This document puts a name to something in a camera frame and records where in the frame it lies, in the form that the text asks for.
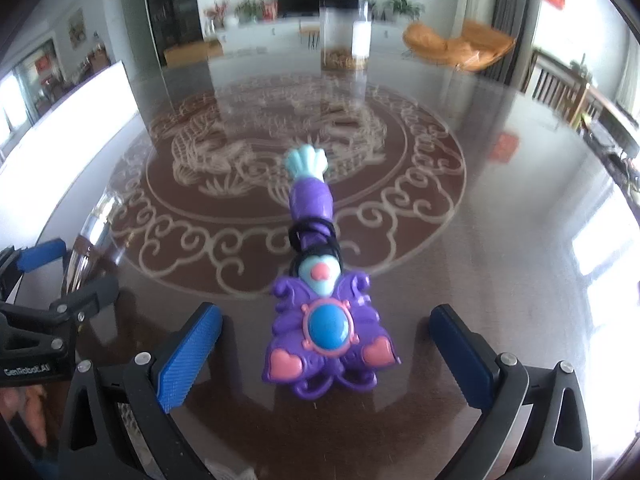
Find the screw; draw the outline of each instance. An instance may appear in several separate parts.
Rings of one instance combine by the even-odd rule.
[[[151,361],[151,354],[149,352],[140,352],[133,361],[137,365],[146,365],[149,361]]]
[[[569,361],[560,361],[560,369],[561,369],[565,374],[572,374],[572,373],[574,373],[574,366],[573,366]]]
[[[502,361],[507,366],[515,366],[518,363],[518,358],[515,355],[510,354],[509,352],[505,352],[504,354],[500,355],[500,361]]]
[[[88,372],[90,368],[91,368],[91,361],[89,361],[89,360],[80,361],[78,363],[78,371],[81,374],[84,374],[85,372]]]

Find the orange chair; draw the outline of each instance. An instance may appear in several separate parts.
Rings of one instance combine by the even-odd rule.
[[[406,28],[402,40],[417,57],[470,72],[487,68],[515,45],[511,36],[471,20],[464,21],[459,38],[449,40],[441,38],[424,23],[413,22]]]

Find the purple toy wand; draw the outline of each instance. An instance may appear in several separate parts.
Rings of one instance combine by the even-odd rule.
[[[298,254],[289,276],[273,283],[278,317],[262,378],[290,384],[308,400],[321,397],[334,381],[366,392],[378,382],[377,370],[400,359],[366,294],[369,276],[342,271],[334,199],[322,177],[328,167],[324,150],[305,144],[289,152],[286,167],[294,179],[289,240]]]

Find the flowers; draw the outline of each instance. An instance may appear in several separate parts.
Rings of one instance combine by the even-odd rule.
[[[226,15],[226,10],[229,8],[229,0],[222,0],[220,3],[216,0],[212,7],[204,9],[204,15],[212,20],[219,20],[222,22]]]

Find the light blue toy hand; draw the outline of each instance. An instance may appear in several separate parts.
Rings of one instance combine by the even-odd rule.
[[[303,144],[296,150],[287,153],[284,163],[293,180],[312,176],[324,182],[322,174],[329,167],[324,150],[316,150],[309,144]]]

